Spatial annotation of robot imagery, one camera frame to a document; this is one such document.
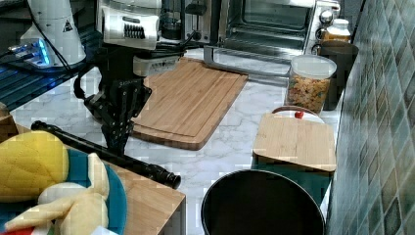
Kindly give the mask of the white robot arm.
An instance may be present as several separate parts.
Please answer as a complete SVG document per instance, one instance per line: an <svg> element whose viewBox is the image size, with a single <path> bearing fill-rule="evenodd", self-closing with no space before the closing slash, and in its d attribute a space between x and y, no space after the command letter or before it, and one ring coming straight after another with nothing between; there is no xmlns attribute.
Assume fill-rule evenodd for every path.
<svg viewBox="0 0 415 235"><path fill-rule="evenodd" d="M152 89L144 79L171 68L183 47L159 40L161 0L100 0L96 29L102 39L92 65L102 76L99 92L84 99L110 151L121 154Z"/></svg>

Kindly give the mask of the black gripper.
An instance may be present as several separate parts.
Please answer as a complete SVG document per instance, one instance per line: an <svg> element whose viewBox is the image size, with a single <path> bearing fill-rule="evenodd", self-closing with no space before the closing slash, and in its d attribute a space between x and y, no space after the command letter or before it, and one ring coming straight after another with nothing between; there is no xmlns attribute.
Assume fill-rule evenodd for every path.
<svg viewBox="0 0 415 235"><path fill-rule="evenodd" d="M84 105L94 119L101 123L107 148L123 154L125 144L137 118L152 94L144 85L144 77L133 72L133 57L138 49L104 43L94 54L101 73L99 90L104 98L91 95Z"/></svg>

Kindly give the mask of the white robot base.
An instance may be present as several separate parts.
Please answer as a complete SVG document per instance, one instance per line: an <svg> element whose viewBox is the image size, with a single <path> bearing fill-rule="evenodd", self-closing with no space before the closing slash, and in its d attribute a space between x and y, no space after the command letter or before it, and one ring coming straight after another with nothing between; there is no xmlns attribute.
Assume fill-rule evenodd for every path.
<svg viewBox="0 0 415 235"><path fill-rule="evenodd" d="M69 0L26 0L32 26L9 51L39 68L69 69L86 58Z"/></svg>

